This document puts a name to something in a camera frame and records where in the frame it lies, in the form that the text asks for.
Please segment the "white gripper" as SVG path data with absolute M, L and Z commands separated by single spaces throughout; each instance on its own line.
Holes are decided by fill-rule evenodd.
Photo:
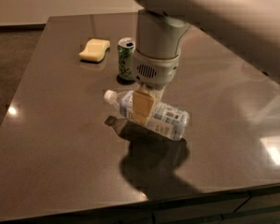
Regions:
M 133 92 L 133 118 L 139 125 L 146 125 L 151 109 L 157 104 L 164 93 L 164 88 L 173 80 L 180 56 L 173 59 L 153 59 L 133 53 L 132 75 L 136 82 L 141 83 Z

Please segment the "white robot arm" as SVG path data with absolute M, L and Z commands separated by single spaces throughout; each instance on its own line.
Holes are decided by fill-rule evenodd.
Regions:
M 280 84 L 280 0 L 134 0 L 138 11 L 132 74 L 134 120 L 145 125 L 178 66 L 190 26 Z

